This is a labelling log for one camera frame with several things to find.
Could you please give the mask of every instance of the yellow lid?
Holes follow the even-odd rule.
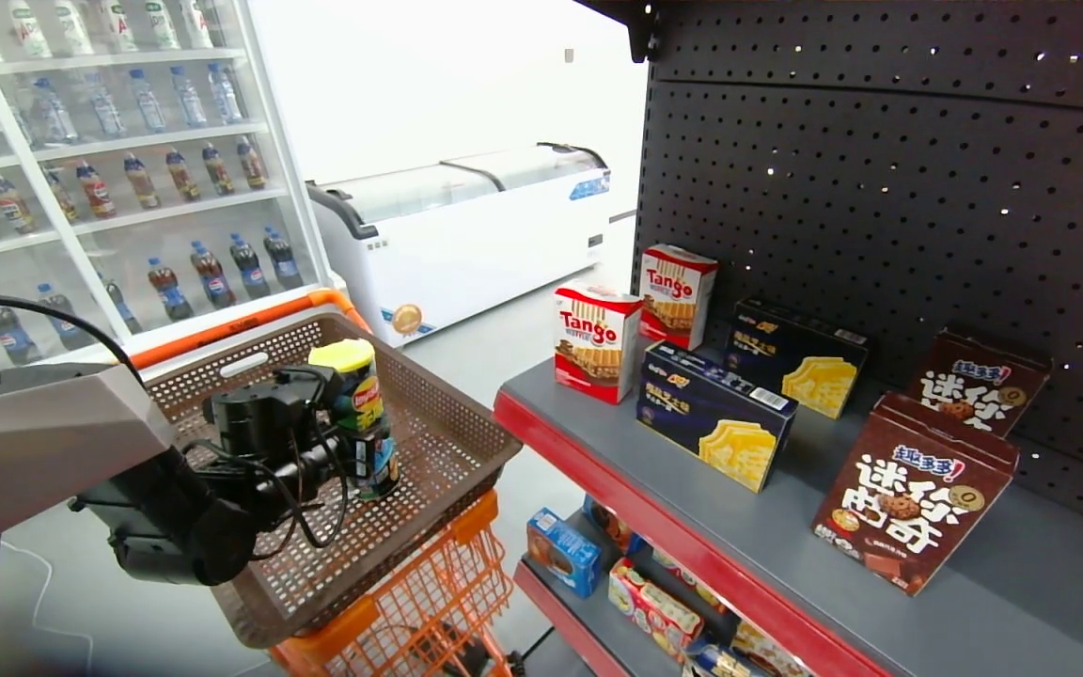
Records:
[[[340,373],[355,372],[374,361],[374,346],[364,338],[345,338],[344,341],[312,348],[309,364],[331,366]]]

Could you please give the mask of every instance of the red and white box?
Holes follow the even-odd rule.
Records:
[[[717,261],[675,245],[654,245],[641,253],[643,297],[641,335],[691,351],[704,341],[709,295],[717,279]]]
[[[577,279],[553,295],[559,305],[554,380],[605,403],[621,403],[638,379],[641,299]]]

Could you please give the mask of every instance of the pegboard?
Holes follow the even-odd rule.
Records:
[[[1043,348],[1018,481],[1083,511],[1083,3],[657,16],[638,258],[715,255],[718,317],[761,292],[853,326],[890,385],[950,321]]]

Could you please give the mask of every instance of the refrigerated display case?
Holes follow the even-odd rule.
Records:
[[[310,188],[331,264],[392,346],[596,265],[610,169],[538,143]]]
[[[0,1],[0,295],[134,353],[323,286],[245,3]],[[87,342],[0,313],[0,367],[106,355]]]

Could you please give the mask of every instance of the white wall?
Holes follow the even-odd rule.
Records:
[[[635,205],[645,65],[609,18],[573,0],[249,4],[304,179],[558,141],[604,155]]]

